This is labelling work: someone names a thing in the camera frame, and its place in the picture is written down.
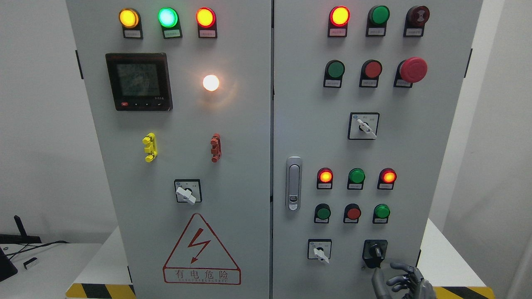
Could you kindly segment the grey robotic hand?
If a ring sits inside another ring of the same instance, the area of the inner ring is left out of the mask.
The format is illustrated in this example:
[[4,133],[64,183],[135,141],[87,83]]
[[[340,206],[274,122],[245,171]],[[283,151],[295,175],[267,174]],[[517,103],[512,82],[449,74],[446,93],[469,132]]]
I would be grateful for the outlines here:
[[392,291],[397,293],[403,289],[407,289],[408,293],[403,296],[403,299],[436,299],[436,293],[432,284],[426,280],[417,267],[410,266],[401,262],[392,262],[391,268],[396,270],[403,270],[405,274],[395,276],[387,281],[384,281],[384,276],[379,267],[374,270],[371,278],[371,283],[374,288],[374,293],[377,299],[391,299],[391,293],[387,286],[392,287]]

